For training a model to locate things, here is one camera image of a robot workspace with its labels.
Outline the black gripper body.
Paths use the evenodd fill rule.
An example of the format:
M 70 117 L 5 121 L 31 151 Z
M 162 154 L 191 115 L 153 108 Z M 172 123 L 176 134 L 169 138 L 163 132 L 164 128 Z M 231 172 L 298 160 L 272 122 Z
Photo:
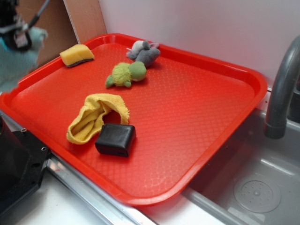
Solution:
M 18 0 L 0 1 L 0 38 L 9 50 L 29 50 L 32 42 L 28 33 L 21 33 L 24 23 L 18 5 Z

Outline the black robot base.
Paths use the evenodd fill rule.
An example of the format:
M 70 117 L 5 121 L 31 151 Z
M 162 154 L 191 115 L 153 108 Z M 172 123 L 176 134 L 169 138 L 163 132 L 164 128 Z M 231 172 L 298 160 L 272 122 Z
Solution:
M 37 191 L 50 150 L 30 131 L 11 131 L 0 119 L 0 215 Z

